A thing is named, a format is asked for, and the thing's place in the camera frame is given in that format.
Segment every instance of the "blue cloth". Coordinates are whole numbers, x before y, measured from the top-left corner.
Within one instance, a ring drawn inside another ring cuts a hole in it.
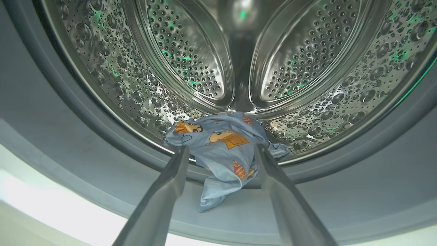
[[[256,144],[269,145],[275,158],[290,154],[283,144],[271,144],[262,126],[242,112],[224,112],[194,121],[175,123],[167,132],[168,143],[188,145],[196,164],[211,170],[204,183],[199,211],[220,205],[258,174],[254,163]]]

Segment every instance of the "shiny metal surface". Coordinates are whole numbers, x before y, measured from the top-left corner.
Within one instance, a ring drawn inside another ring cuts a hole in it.
[[[169,153],[172,123],[225,110],[287,144],[280,164],[326,153],[393,109],[436,50],[435,0],[42,2],[91,94]]]

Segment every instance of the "washing machine drum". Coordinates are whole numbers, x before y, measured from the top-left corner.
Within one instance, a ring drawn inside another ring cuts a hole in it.
[[[396,188],[383,181],[395,176],[383,173],[395,175],[390,170],[398,169],[385,159],[393,152],[369,158],[424,115],[436,117],[435,83],[426,74],[433,71],[437,47],[437,1],[19,2],[6,4],[15,25],[42,30],[38,38],[46,48],[40,51],[57,54],[43,57],[27,45],[34,59],[62,60],[39,64],[56,93],[112,148],[145,164],[136,169],[162,170],[174,153],[164,138],[173,123],[243,111],[261,122],[272,142],[290,148],[292,155],[279,165],[302,183],[298,187],[339,242],[412,226],[387,222],[388,229],[377,232],[378,218],[423,204],[425,197],[408,205],[396,204],[395,198],[380,202],[377,186]],[[19,13],[40,22],[17,20]],[[68,73],[62,81],[50,79],[53,72],[44,68],[49,66],[63,66]],[[365,158],[372,164],[360,162]],[[359,173],[373,174],[367,179]],[[208,175],[191,160],[171,232],[225,244],[280,244],[259,179],[219,208],[197,214]],[[141,178],[121,174],[120,179]],[[358,179],[367,185],[343,186]],[[132,189],[138,193],[119,197],[131,205],[127,215],[146,191]]]

